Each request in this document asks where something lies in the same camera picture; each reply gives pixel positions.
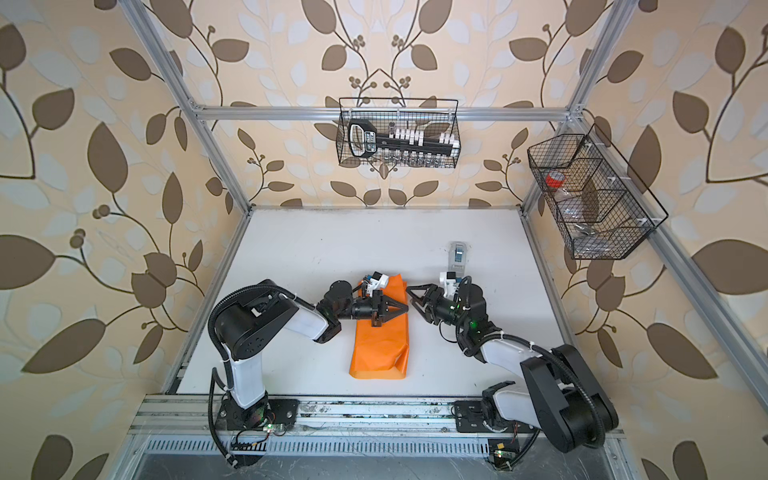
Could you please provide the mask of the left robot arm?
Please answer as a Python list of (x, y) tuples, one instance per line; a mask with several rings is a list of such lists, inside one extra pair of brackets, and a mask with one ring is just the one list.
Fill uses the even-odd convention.
[(386, 285), (387, 278), (379, 274), (358, 286), (338, 280), (312, 304), (265, 279), (219, 301), (207, 320), (207, 332), (223, 370), (212, 369), (209, 393), (223, 393), (220, 413), (228, 426), (255, 429), (273, 419), (262, 378), (262, 351), (278, 333), (288, 329), (325, 344), (341, 332), (343, 320), (381, 327), (409, 310), (383, 292)]

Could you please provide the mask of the orange wrapping paper sheet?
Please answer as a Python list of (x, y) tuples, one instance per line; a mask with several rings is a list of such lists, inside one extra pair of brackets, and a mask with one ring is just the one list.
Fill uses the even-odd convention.
[[(380, 291), (407, 304), (406, 283), (399, 275), (389, 276), (387, 287)], [(358, 380), (404, 379), (410, 353), (408, 312), (378, 328), (369, 320), (355, 321), (349, 374)]]

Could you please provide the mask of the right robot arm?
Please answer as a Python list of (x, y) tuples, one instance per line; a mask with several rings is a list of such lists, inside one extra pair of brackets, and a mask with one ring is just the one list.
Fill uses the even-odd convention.
[(545, 348), (495, 325), (482, 289), (462, 281), (451, 296), (436, 284), (410, 286), (411, 305), (437, 327), (454, 328), (462, 354), (515, 375), (481, 394), (480, 419), (505, 433), (526, 424), (563, 453), (601, 447), (619, 426), (618, 413), (581, 353), (570, 344)]

